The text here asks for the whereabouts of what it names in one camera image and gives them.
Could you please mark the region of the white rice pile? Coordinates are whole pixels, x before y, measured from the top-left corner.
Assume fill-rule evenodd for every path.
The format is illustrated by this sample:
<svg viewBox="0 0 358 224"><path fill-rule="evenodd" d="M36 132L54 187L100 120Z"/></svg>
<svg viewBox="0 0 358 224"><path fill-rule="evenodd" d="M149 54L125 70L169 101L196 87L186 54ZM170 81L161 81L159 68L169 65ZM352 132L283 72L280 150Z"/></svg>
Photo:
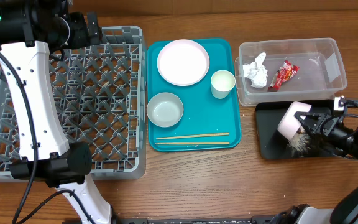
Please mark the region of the white rice pile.
<svg viewBox="0 0 358 224"><path fill-rule="evenodd" d="M306 133L296 133L287 144L287 148L291 150L291 156L304 156L310 150L310 137Z"/></svg>

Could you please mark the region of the white tissue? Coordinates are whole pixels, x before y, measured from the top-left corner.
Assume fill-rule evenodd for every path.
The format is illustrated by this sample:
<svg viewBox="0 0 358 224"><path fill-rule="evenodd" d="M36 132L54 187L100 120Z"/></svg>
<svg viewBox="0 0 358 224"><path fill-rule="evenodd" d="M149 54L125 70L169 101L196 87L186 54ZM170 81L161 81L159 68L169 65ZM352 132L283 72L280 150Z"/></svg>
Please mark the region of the white tissue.
<svg viewBox="0 0 358 224"><path fill-rule="evenodd" d="M267 69L263 62L267 54L260 53L253 62L243 64L244 77L251 81L251 87L261 89L267 85Z"/></svg>

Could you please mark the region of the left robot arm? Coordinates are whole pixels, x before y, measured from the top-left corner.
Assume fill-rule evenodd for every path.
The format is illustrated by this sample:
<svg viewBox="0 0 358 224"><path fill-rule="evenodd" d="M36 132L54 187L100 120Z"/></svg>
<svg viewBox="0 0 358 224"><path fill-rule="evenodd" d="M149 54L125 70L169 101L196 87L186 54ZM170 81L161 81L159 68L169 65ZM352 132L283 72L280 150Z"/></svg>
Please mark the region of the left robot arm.
<svg viewBox="0 0 358 224"><path fill-rule="evenodd" d="M55 52L99 45L94 12L69 12L68 1L0 1L0 65L19 128L19 158L11 176L45 182L64 195L83 223L114 223L91 172L87 143L69 142L59 122L50 81Z"/></svg>

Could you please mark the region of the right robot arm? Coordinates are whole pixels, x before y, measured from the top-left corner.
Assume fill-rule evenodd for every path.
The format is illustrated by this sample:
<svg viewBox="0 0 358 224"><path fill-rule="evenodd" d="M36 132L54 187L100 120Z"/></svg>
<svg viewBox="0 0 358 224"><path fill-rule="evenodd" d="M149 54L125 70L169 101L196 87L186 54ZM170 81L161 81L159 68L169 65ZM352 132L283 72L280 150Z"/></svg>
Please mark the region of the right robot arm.
<svg viewBox="0 0 358 224"><path fill-rule="evenodd" d="M297 152L312 149L358 160L358 128L345 127L348 115L288 111L278 125L278 132ZM358 187L334 209L317 209L307 204L292 207L272 219L272 223L358 223Z"/></svg>

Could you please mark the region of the grey-white shallow bowl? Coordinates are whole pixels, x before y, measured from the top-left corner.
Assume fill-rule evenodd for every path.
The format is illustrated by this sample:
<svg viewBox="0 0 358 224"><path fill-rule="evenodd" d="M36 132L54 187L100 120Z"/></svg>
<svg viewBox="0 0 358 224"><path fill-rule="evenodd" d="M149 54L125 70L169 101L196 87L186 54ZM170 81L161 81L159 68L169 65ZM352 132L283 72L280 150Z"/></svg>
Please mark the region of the grey-white shallow bowl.
<svg viewBox="0 0 358 224"><path fill-rule="evenodd" d="M147 104L147 116L150 122L161 128L176 125L182 118L184 106L179 97L173 93L159 93Z"/></svg>

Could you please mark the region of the pink small bowl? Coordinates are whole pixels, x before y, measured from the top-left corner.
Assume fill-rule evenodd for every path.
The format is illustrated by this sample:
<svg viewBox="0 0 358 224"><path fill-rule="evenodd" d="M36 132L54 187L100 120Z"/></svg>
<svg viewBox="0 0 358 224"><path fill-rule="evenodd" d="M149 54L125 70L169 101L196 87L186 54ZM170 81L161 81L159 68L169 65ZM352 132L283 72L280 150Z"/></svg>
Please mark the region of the pink small bowl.
<svg viewBox="0 0 358 224"><path fill-rule="evenodd" d="M294 101L287 112L284 114L282 120L279 122L277 131L287 140L291 140L299 130L301 123L295 118L296 112L309 112L311 105Z"/></svg>

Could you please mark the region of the red snack wrapper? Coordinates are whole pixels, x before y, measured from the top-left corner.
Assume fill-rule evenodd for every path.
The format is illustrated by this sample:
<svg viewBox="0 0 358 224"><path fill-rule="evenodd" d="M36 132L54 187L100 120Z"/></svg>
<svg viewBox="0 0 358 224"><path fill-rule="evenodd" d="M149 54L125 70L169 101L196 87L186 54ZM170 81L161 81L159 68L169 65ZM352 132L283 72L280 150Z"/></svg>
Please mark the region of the red snack wrapper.
<svg viewBox="0 0 358 224"><path fill-rule="evenodd" d="M276 74L273 76L272 82L268 88L273 90L279 90L285 82L289 81L293 76L298 73L299 69L299 66L290 63L288 60L285 60L283 65L277 70Z"/></svg>

